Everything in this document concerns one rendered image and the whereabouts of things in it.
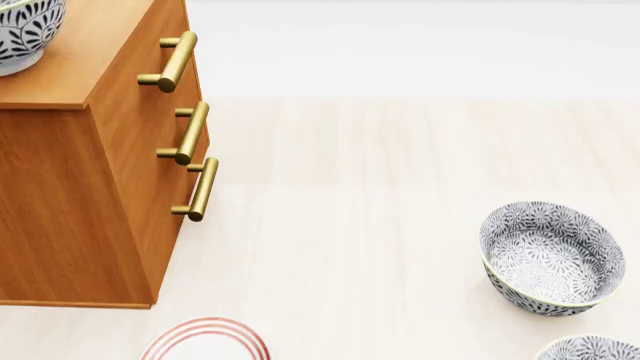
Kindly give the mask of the black white patterned bowl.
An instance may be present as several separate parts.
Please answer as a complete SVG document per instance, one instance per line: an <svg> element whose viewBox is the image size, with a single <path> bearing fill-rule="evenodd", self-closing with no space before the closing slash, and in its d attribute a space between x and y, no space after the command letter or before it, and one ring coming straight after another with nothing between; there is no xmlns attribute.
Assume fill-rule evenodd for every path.
<svg viewBox="0 0 640 360"><path fill-rule="evenodd" d="M610 298L626 260L608 230L582 212L542 201L493 210L477 244L493 287L512 304L547 317L570 317Z"/></svg>
<svg viewBox="0 0 640 360"><path fill-rule="evenodd" d="M640 346L599 335L572 335L552 341L533 360L640 360Z"/></svg>
<svg viewBox="0 0 640 360"><path fill-rule="evenodd" d="M67 0L0 0L0 77L35 65L58 34Z"/></svg>

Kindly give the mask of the wooden drawer cabinet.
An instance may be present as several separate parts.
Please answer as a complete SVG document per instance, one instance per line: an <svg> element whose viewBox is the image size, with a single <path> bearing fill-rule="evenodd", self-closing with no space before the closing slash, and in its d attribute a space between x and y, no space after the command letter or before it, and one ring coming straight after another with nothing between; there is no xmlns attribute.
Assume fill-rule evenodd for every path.
<svg viewBox="0 0 640 360"><path fill-rule="evenodd" d="M200 173L177 148L204 101L195 48L174 92L141 86L190 28L186 0L67 0L42 58L0 77L0 305L151 308Z"/></svg>

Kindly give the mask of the white plate with red rings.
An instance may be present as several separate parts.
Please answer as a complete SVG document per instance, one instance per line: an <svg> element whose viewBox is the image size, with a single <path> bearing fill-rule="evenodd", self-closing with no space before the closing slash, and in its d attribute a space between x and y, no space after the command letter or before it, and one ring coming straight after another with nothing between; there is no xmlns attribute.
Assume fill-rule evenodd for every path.
<svg viewBox="0 0 640 360"><path fill-rule="evenodd" d="M272 360L272 357L265 341L249 326L224 317L199 317L162 332L137 360Z"/></svg>

